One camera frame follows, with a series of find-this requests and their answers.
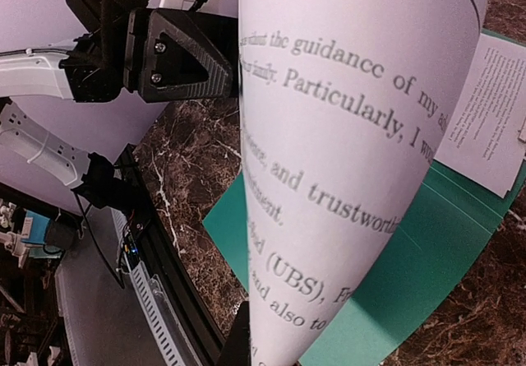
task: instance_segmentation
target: brown marble surface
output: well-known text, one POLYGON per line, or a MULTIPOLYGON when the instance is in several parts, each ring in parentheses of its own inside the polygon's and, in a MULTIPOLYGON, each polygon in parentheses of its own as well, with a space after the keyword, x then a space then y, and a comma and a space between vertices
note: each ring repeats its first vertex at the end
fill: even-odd
MULTIPOLYGON (((526 43, 526 0, 491 0, 485 26, 526 43)), ((135 151, 174 247, 225 335, 247 294, 202 221, 239 172, 238 124, 236 100, 174 103, 135 151)), ((468 274, 385 366, 526 365, 525 220, 522 191, 468 274)))

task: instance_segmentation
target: gray floor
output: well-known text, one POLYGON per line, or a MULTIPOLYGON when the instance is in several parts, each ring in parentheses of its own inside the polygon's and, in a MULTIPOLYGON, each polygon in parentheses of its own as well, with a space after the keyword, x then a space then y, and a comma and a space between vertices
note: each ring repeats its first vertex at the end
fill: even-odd
MULTIPOLYGON (((90 223, 115 266, 118 237, 111 211, 91 209, 90 223)), ((62 261, 56 280, 74 364, 165 365, 132 285, 128 282, 126 290, 120 289, 87 233, 62 261)))

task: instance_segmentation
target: white paper sheet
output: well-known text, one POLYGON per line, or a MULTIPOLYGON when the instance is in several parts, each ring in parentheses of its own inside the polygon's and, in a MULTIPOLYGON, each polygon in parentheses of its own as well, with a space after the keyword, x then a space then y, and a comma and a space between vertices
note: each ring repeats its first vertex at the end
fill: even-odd
POLYGON ((486 4, 240 0, 252 365, 299 359, 380 255, 444 135, 486 4))
POLYGON ((482 35, 436 159, 504 197, 525 144, 526 48, 482 35))

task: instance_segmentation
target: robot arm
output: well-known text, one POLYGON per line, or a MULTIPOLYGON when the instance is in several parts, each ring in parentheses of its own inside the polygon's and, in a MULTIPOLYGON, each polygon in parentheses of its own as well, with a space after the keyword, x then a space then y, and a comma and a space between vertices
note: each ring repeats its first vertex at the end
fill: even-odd
POLYGON ((77 150, 27 117, 10 99, 0 99, 0 145, 9 148, 73 189, 88 172, 88 153, 77 150))
POLYGON ((0 97, 109 102, 122 88, 146 103, 236 95, 238 0, 162 0, 157 9, 148 1, 111 0, 108 23, 102 0, 66 0, 88 34, 0 53, 0 97))
POLYGON ((113 0, 111 40, 104 36, 103 0, 66 1, 89 34, 0 53, 0 145, 95 207, 131 211, 143 197, 114 177, 111 162, 68 145, 7 96, 106 102, 123 87, 137 91, 146 103, 236 95, 238 0, 162 0, 164 8, 157 9, 146 8, 148 0, 113 0), (101 54, 108 49, 111 60, 105 62, 101 54))

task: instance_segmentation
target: black metal frame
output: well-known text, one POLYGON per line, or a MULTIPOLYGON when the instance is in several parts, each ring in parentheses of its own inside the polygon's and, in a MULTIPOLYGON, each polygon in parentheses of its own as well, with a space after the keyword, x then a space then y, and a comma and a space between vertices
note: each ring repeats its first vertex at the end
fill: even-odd
POLYGON ((191 282, 157 211, 150 200, 139 169, 136 167, 132 147, 128 146, 118 159, 122 179, 143 189, 149 208, 135 211, 131 233, 141 260, 151 276, 157 275, 166 296, 177 314, 194 351, 201 362, 215 365, 224 346, 224 337, 191 282))
POLYGON ((238 20, 133 10, 124 62, 124 86, 146 103, 237 96, 238 20))
POLYGON ((251 366, 250 315, 247 301, 241 303, 228 339, 215 366, 251 366))

